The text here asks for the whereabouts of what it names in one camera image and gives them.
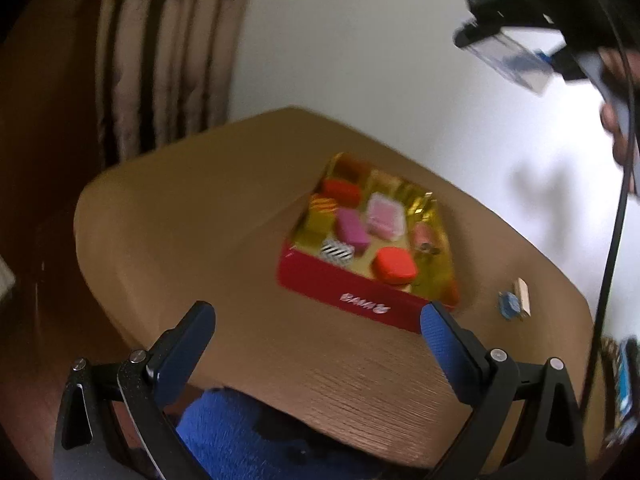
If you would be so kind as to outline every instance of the clear plastic part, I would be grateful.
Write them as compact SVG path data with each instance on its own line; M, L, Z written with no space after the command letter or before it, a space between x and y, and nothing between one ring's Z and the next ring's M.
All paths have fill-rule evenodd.
M537 95L542 95L554 74L546 60L503 33L469 45L466 50L505 79L524 86Z

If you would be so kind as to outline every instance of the small wooden piece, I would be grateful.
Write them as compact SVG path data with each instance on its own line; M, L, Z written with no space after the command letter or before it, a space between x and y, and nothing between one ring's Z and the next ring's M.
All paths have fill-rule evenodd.
M513 293L520 301L520 317L530 317L529 287L522 278L518 278L513 282Z

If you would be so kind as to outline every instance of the blue fuzzy cloth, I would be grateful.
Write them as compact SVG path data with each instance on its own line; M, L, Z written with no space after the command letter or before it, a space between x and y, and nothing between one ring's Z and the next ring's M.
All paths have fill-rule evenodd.
M385 469L381 460L228 388L205 392L177 431L215 480L367 480Z

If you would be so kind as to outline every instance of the hand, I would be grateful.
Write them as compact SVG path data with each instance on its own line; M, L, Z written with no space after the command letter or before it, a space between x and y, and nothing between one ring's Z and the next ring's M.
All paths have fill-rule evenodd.
M607 69L618 79L625 80L625 70L622 65L622 59L617 50L612 48L601 48L600 57ZM631 67L631 73L636 86L640 86L640 52L628 50L626 57ZM613 136L613 158L621 166L625 163L626 157L626 139L620 131L620 124L616 117L616 112L609 103L604 103L600 109L600 122L602 127ZM635 192L636 184L631 181L631 192Z

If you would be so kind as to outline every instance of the small block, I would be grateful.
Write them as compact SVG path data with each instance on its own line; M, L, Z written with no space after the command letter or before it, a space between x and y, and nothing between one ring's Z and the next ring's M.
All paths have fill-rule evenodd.
M327 238L320 249L320 259L339 267L347 267L353 260L355 248L338 240Z
M376 277L389 285L405 285L418 275L418 268L407 250L383 247L372 263Z
M425 254L439 254L438 235L426 222L416 222L412 229L412 247Z
M318 193L313 193L311 199L309 199L309 209L335 213L338 209L338 203L333 198L327 198L318 195Z
M382 193L371 195L366 217L368 231L383 240L393 242L406 233L404 207Z
M504 319L511 320L520 315L520 302L512 292L501 292L498 295L498 309Z
M336 178L326 178L322 181L322 195L333 198L342 207L349 208L358 207L362 200L359 186Z
M379 192L387 196L395 195L402 184L400 178L380 170L371 170L369 179L369 189L371 193Z
M322 211L317 209L309 209L306 214L305 226L307 231L327 236L334 227L335 213L331 211Z
M520 307L522 310L522 315L526 317L531 316L531 304L529 301L529 287L527 283L522 278L518 278L513 283L513 292L520 301Z
M352 184L361 183L369 168L351 155L341 153L333 164L331 177L341 178Z
M362 254L366 251L371 243L371 238L360 221L360 213L356 209L341 207L338 208L336 218L335 233L338 239L353 246L356 254Z

